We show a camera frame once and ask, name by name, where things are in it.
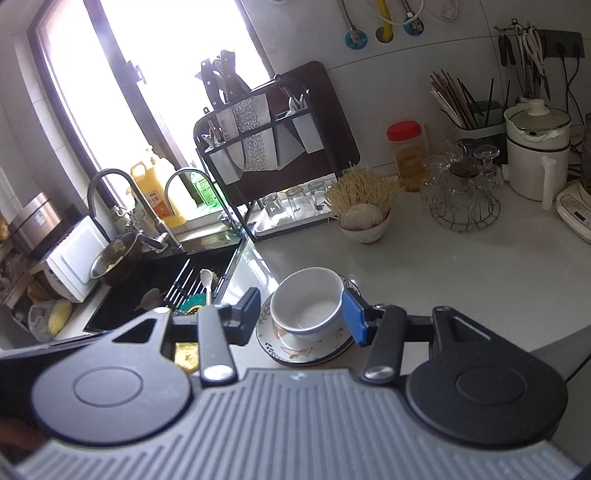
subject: drinking glass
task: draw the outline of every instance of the drinking glass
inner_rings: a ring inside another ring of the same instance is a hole
[[[267,211],[267,215],[271,221],[271,227],[285,225],[293,220],[276,193],[270,193],[261,202]]]
[[[290,188],[285,194],[295,220],[311,217],[316,212],[300,185]]]
[[[474,156],[482,161],[480,176],[476,178],[476,186],[485,193],[500,190],[503,186],[503,171],[492,160],[499,156],[499,149],[494,145],[481,145],[474,150]]]
[[[425,124],[427,146],[430,155],[443,155],[447,145],[452,143],[453,129],[450,122],[434,121]]]
[[[326,183],[324,180],[313,180],[308,184],[308,190],[310,191],[310,196],[312,197],[314,209],[317,212],[321,212],[324,208],[326,208],[326,205],[324,204]]]
[[[478,167],[461,161],[450,167],[446,197],[446,212],[457,223],[471,223],[478,203],[473,180],[479,174]]]
[[[449,162],[442,155],[429,155],[423,160],[423,167],[430,174],[421,185],[421,198],[428,208],[439,208],[446,197],[443,172],[449,167]]]

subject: glass jar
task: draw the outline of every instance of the glass jar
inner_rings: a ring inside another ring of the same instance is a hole
[[[418,192],[429,175],[423,167],[427,149],[421,125],[414,120],[390,125],[386,131],[394,153],[400,185],[407,192]]]

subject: white spoon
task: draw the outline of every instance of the white spoon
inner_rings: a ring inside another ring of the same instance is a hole
[[[211,270],[207,270],[206,268],[204,268],[201,270],[200,276],[201,276],[201,283],[205,287],[205,305],[211,305],[212,304],[213,272]]]

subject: white kettle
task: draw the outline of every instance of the white kettle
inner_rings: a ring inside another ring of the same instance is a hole
[[[570,115],[542,99],[505,111],[509,184],[550,210],[569,169]]]

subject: microwave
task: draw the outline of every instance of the microwave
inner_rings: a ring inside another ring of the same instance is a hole
[[[98,282],[90,279],[90,268],[108,243],[94,221],[85,216],[66,232],[30,273],[45,275],[57,294],[72,303],[81,303]]]

